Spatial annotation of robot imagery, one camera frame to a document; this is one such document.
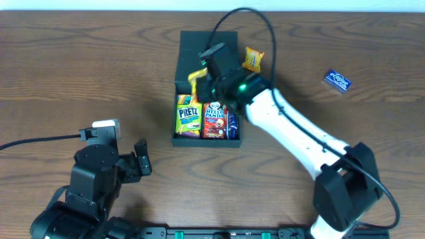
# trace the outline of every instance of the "open box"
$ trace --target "open box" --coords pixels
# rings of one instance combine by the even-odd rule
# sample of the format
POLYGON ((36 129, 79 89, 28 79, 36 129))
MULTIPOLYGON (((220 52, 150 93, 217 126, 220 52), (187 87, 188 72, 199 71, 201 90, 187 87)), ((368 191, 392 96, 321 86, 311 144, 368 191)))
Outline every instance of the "open box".
MULTIPOLYGON (((205 45, 211 32, 208 31, 181 31, 180 33, 180 51, 177 69, 175 73, 175 100, 173 116, 173 137, 171 142, 174 147, 240 147, 240 118, 238 121, 238 135, 236 139, 193 139, 179 137, 175 133, 175 122, 177 119, 177 95, 191 94, 191 85, 187 81, 190 73, 203 68, 199 60, 199 53, 205 50, 205 45)), ((238 55, 238 33, 237 32, 216 32, 212 44, 224 42, 234 52, 234 61, 239 62, 238 55)))

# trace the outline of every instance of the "snack in gripper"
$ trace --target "snack in gripper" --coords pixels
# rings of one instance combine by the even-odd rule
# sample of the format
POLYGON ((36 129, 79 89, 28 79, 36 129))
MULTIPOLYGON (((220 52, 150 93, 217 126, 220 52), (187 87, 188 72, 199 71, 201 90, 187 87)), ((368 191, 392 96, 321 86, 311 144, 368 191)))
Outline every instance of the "snack in gripper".
POLYGON ((204 68, 202 70, 195 71, 193 73, 189 74, 189 77, 187 80, 189 81, 189 84, 192 86, 192 99, 190 106, 195 107, 199 106, 198 96, 197 96, 197 80, 198 78, 204 77, 207 75, 207 68, 204 68))
POLYGON ((191 95, 177 96, 177 118, 175 133, 185 137, 199 138, 201 132, 202 104, 190 106, 191 95))
POLYGON ((238 120, 233 112, 227 109, 227 139, 238 138, 238 120))
POLYGON ((260 53, 257 50, 246 47, 245 62, 242 63, 242 67, 252 70, 253 72, 260 72, 260 63, 263 56, 264 52, 260 53))
POLYGON ((204 104, 204 139, 226 139, 227 108, 220 102, 204 104))

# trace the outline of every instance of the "wooden table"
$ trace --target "wooden table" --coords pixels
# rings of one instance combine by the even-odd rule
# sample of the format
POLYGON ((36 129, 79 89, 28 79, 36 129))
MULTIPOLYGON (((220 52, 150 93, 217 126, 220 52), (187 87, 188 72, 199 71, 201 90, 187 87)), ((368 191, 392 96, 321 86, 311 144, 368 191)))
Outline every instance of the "wooden table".
MULTIPOLYGON (((124 185, 112 216, 169 226, 311 224, 313 181, 262 130, 245 123, 240 149, 171 145, 173 79, 182 30, 209 31, 223 13, 0 13, 0 144, 78 133, 118 118, 120 153, 147 138, 153 174, 124 185)), ((425 233, 425 16, 403 13, 267 13, 278 41, 283 95, 330 134, 375 152, 402 211, 392 238, 425 233), (322 84, 329 68, 353 82, 344 95, 322 84)), ((270 36, 250 13, 222 30, 264 51, 270 36)), ((0 238, 29 238, 53 192, 69 183, 77 139, 0 152, 0 238)), ((363 220, 388 224, 387 199, 363 220)))

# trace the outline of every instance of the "power cord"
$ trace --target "power cord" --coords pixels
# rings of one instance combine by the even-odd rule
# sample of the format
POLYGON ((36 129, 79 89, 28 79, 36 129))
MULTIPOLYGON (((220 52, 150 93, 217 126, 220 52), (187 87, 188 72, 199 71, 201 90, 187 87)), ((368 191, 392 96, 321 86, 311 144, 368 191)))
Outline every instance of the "power cord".
POLYGON ((43 138, 35 138, 35 139, 22 139, 15 142, 6 143, 5 145, 1 145, 0 150, 15 146, 15 145, 20 145, 23 143, 45 142, 45 141, 53 141, 53 140, 60 140, 60 139, 73 139, 77 137, 80 137, 80 135, 78 134, 78 135, 64 135, 64 136, 55 136, 55 137, 43 137, 43 138))
POLYGON ((229 17, 231 14, 238 12, 238 11, 252 11, 253 13, 257 14, 267 25, 268 30, 270 31, 270 34, 272 36, 272 50, 273 50, 273 59, 272 59, 272 69, 271 69, 271 73, 270 73, 270 89, 272 91, 272 97, 273 97, 273 101, 276 105, 276 107, 278 107, 279 109, 279 113, 283 114, 291 123, 293 123, 299 130, 301 130, 303 133, 305 133, 306 135, 308 135, 310 138, 312 138, 314 141, 316 141, 316 143, 320 144, 324 149, 329 150, 330 152, 332 152, 334 155, 338 156, 340 159, 344 160, 344 162, 346 162, 348 165, 350 165, 350 167, 352 167, 354 170, 364 174, 364 176, 370 178, 372 181, 374 181, 378 187, 380 187, 382 189, 382 191, 384 192, 384 194, 388 197, 388 199, 391 202, 392 207, 394 208, 395 211, 395 219, 394 222, 391 225, 388 226, 379 226, 379 225, 374 225, 374 224, 369 224, 366 222, 356 222, 355 226, 364 226, 367 228, 373 228, 373 229, 379 229, 379 230, 390 230, 395 228, 398 223, 400 222, 400 209, 398 207, 398 204, 395 200, 395 198, 391 195, 390 191, 376 178, 374 178, 370 173, 368 173, 367 171, 365 171, 364 169, 362 169, 361 167, 359 167, 357 164, 355 164, 354 162, 352 162, 351 160, 349 160, 348 158, 346 158, 342 153, 338 152, 336 149, 328 146, 328 144, 326 144, 326 142, 322 142, 322 140, 318 139, 314 134, 310 133, 308 130, 306 130, 304 127, 302 127, 298 122, 296 122, 294 119, 291 118, 291 116, 289 116, 284 107, 281 106, 279 104, 279 102, 276 99, 275 93, 274 93, 274 88, 275 88, 275 75, 276 75, 276 39, 274 36, 274 31, 273 31, 273 27, 272 24, 270 23, 270 21, 268 20, 268 18, 262 14, 261 12, 259 12, 258 10, 249 8, 249 7, 240 7, 237 9, 233 9, 231 11, 229 11, 225 16, 223 16, 220 21, 215 25, 214 29, 212 30, 212 33, 207 41, 207 47, 205 50, 208 50, 211 47, 211 41, 213 40, 214 34, 216 32, 216 30, 218 29, 218 27, 220 26, 220 24, 227 18, 229 17))

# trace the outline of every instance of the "hello panda package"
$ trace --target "hello panda package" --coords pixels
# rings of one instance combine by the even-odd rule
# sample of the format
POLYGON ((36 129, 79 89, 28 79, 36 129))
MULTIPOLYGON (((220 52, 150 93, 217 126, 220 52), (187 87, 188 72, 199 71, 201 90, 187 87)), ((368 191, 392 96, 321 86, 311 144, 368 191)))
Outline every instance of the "hello panda package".
POLYGON ((220 102, 205 103, 203 110, 204 139, 226 139, 227 108, 220 102))

